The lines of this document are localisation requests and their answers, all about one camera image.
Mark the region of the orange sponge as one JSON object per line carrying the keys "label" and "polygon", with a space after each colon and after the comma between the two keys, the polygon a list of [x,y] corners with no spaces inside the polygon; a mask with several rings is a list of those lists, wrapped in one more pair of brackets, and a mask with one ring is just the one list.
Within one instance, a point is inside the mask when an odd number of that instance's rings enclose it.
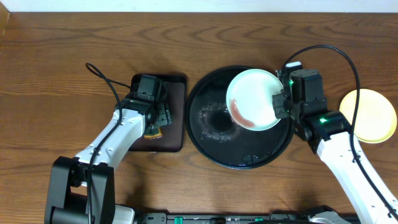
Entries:
{"label": "orange sponge", "polygon": [[144,133],[145,139],[157,139],[163,136],[161,128],[148,128]]}

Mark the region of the yellow plate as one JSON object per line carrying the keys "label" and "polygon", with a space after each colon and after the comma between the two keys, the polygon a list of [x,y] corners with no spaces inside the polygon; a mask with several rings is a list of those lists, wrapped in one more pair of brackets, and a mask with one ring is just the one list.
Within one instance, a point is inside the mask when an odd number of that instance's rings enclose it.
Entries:
{"label": "yellow plate", "polygon": [[354,133],[366,143],[388,140],[397,127],[397,113],[382,94],[369,89],[360,90],[359,108]]}

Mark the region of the mint green plate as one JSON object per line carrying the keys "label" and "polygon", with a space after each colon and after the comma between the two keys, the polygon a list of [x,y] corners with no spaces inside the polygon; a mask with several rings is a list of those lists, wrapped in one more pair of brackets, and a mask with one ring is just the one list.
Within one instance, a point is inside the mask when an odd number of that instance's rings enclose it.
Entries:
{"label": "mint green plate", "polygon": [[272,97],[283,89],[279,79],[268,71],[252,68],[236,75],[226,92],[226,104],[232,120],[250,131],[273,128],[275,116]]}

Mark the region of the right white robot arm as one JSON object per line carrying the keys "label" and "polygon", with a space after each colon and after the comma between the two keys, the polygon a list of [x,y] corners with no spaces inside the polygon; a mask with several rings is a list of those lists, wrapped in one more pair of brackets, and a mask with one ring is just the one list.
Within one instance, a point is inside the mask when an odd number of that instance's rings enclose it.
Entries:
{"label": "right white robot arm", "polygon": [[323,95],[274,95],[277,118],[290,118],[294,133],[332,171],[361,223],[397,223],[397,199],[387,188],[339,111],[330,111]]}

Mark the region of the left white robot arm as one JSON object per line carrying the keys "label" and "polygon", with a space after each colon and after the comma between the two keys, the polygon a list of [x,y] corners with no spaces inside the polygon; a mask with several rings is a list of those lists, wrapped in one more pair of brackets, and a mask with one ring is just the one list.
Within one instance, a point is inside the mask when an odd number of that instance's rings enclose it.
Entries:
{"label": "left white robot arm", "polygon": [[114,171],[149,129],[170,124],[165,93],[132,91],[117,100],[110,122],[73,158],[52,165],[45,223],[133,223],[133,208],[115,202]]}

